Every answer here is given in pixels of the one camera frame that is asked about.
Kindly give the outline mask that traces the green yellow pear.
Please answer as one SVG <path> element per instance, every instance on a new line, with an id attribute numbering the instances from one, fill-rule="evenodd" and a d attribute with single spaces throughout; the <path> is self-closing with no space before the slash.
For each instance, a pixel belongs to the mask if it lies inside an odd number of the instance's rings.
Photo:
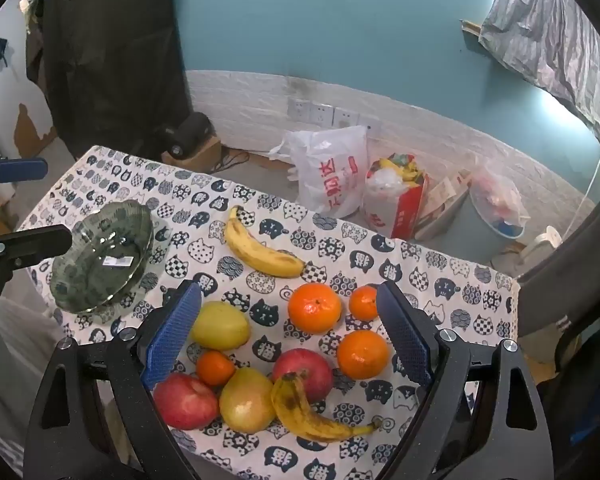
<path id="1" fill-rule="evenodd" d="M 223 301 L 205 302 L 190 330 L 189 338 L 202 348 L 228 351 L 245 344 L 251 336 L 248 318 Z"/>

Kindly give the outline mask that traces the large orange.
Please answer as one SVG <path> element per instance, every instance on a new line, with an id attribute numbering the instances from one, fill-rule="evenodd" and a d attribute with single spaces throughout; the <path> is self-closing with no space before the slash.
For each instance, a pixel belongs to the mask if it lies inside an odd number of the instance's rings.
<path id="1" fill-rule="evenodd" d="M 336 353 L 340 370 L 355 380 L 378 376 L 390 358 L 385 339 L 370 330 L 357 330 L 342 338 Z"/>
<path id="2" fill-rule="evenodd" d="M 302 332 L 322 334 L 339 321 L 342 303 L 328 285 L 308 283 L 299 286 L 290 296 L 288 318 Z"/>

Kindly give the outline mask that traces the small orange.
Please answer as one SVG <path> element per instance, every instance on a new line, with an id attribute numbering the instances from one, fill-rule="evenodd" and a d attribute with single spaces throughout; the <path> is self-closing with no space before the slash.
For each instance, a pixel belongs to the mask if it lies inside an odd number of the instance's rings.
<path id="1" fill-rule="evenodd" d="M 236 366 L 222 352 L 208 350 L 196 363 L 196 375 L 207 386 L 216 388 L 224 386 L 235 374 Z"/>
<path id="2" fill-rule="evenodd" d="M 362 322 L 372 322 L 378 317 L 377 289 L 372 285 L 358 287 L 349 298 L 351 315 Z"/>

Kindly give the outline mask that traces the red apple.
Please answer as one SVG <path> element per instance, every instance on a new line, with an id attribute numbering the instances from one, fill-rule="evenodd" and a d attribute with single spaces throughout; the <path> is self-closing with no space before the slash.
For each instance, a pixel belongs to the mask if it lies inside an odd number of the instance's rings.
<path id="1" fill-rule="evenodd" d="M 163 421 L 179 430 L 207 427 L 219 417 L 219 401 L 199 379 L 184 373 L 172 373 L 156 385 L 152 393 Z"/>
<path id="2" fill-rule="evenodd" d="M 334 386 L 329 362 L 311 350 L 297 348 L 283 352 L 274 364 L 272 382 L 287 373 L 301 376 L 310 403 L 325 400 Z"/>

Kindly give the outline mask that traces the large orange top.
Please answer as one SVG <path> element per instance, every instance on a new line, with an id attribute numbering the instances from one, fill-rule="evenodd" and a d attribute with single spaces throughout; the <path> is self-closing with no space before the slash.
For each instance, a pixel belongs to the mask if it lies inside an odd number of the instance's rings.
<path id="1" fill-rule="evenodd" d="M 339 321 L 342 303 L 328 285 L 308 283 L 299 286 L 290 296 L 288 318 L 302 332 L 322 334 Z"/>

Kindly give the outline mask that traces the yellow red pear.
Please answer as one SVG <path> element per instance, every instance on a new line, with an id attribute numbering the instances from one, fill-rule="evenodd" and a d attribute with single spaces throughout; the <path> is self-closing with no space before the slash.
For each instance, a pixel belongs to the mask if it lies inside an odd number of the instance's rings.
<path id="1" fill-rule="evenodd" d="M 268 428 L 276 416 L 272 389 L 272 382 L 258 370 L 236 370 L 219 398 L 220 414 L 228 428 L 242 434 L 256 434 Z"/>

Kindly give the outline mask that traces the yellow banana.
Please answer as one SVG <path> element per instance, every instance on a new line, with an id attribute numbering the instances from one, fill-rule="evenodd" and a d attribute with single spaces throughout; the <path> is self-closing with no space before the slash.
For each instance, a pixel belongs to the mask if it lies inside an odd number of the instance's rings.
<path id="1" fill-rule="evenodd" d="M 233 254 L 253 270 L 274 278 L 298 278 L 306 264 L 298 257 L 268 248 L 256 240 L 238 218 L 241 206 L 234 206 L 225 223 L 225 241 Z"/>

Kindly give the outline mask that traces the spotted banana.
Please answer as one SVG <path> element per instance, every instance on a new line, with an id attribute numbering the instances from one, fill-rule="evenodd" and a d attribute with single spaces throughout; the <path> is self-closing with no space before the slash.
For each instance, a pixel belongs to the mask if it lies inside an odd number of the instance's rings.
<path id="1" fill-rule="evenodd" d="M 348 426 L 327 418 L 311 408 L 302 377 L 287 373 L 274 382 L 271 402 L 280 423 L 296 437 L 321 443 L 332 443 L 363 437 L 377 430 L 375 424 Z"/>

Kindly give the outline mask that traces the cat pattern tablecloth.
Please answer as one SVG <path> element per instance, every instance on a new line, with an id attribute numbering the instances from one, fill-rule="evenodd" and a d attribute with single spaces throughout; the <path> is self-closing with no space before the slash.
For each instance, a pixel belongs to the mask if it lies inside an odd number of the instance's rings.
<path id="1" fill-rule="evenodd" d="M 343 313 L 328 332 L 312 335 L 288 318 L 287 304 L 301 285 L 328 285 L 342 300 L 358 287 L 394 281 L 408 301 L 440 328 L 464 340 L 494 346 L 518 332 L 519 287 L 509 276 L 425 247 L 389 240 L 356 224 L 309 211 L 229 180 L 172 169 L 96 146 L 50 189 L 24 219 L 26 228 L 73 226 L 103 206 L 136 200 L 154 222 L 154 241 L 142 278 L 110 306 L 94 313 L 56 311 L 65 334 L 79 344 L 101 342 L 137 326 L 184 280 L 199 284 L 209 301 L 242 311 L 249 341 L 230 350 L 237 367 L 270 374 L 285 351 L 303 347 L 329 361 L 341 339 L 363 322 Z M 301 259 L 298 278 L 274 278 L 240 261 L 225 241 L 228 214 L 268 248 Z M 370 479 L 379 474 L 417 411 L 416 386 L 398 359 L 367 380 L 337 375 L 317 404 L 327 417 L 350 425 L 378 422 L 368 437 L 321 444 L 298 439 L 278 422 L 242 434 L 216 420 L 199 430 L 174 432 L 190 456 L 214 474 L 244 479 Z"/>

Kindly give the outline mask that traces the red white box of trash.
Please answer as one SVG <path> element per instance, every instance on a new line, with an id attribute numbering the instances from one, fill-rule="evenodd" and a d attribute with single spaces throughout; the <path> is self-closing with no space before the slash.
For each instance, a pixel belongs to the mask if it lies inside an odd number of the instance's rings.
<path id="1" fill-rule="evenodd" d="M 375 160 L 366 172 L 362 214 L 379 234 L 409 240 L 415 233 L 429 178 L 412 154 Z"/>

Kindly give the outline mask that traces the black hanging coat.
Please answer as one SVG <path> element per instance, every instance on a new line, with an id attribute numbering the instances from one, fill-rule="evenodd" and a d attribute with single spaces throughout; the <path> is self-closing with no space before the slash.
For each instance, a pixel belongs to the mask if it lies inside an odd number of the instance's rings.
<path id="1" fill-rule="evenodd" d="M 43 0 L 42 61 L 69 152 L 94 145 L 157 159 L 192 109 L 174 0 Z"/>

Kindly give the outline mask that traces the black speaker on box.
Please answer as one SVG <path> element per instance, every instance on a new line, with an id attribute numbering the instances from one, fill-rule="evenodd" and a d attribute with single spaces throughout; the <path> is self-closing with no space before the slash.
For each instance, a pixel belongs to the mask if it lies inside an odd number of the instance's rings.
<path id="1" fill-rule="evenodd" d="M 193 156 L 213 133 L 209 117 L 193 112 L 178 127 L 164 126 L 161 130 L 164 148 L 175 159 Z"/>

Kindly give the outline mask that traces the white plastic bag red print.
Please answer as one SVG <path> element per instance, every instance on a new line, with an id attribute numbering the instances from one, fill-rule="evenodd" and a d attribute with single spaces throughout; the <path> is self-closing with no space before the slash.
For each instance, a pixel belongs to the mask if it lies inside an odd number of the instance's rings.
<path id="1" fill-rule="evenodd" d="M 362 203 L 370 166 L 363 126 L 288 131 L 268 158 L 294 166 L 298 202 L 332 218 L 349 217 Z"/>

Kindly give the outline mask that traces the grey curtain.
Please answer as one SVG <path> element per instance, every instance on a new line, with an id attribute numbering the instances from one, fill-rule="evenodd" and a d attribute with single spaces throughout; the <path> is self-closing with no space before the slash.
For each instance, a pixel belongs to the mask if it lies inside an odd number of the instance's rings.
<path id="1" fill-rule="evenodd" d="M 562 102 L 600 142 L 600 34 L 576 0 L 493 0 L 479 42 Z"/>

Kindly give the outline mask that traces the wall power sockets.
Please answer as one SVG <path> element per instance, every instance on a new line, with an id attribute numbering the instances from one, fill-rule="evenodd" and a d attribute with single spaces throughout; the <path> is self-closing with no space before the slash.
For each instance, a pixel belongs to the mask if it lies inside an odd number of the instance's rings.
<path id="1" fill-rule="evenodd" d="M 368 134 L 380 133 L 382 129 L 382 122 L 379 118 L 352 112 L 343 107 L 315 103 L 300 98 L 289 98 L 287 104 L 288 116 L 295 122 L 304 122 L 325 129 L 362 126 Z"/>

